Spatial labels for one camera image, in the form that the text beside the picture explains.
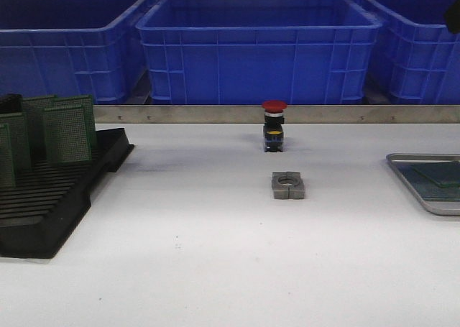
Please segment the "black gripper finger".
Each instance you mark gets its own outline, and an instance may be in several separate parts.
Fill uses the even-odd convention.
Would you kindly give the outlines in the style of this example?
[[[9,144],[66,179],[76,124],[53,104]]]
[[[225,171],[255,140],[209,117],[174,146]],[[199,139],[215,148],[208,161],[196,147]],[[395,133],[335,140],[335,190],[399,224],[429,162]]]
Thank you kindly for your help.
[[[448,7],[443,14],[446,27],[450,33],[460,33],[460,0]]]

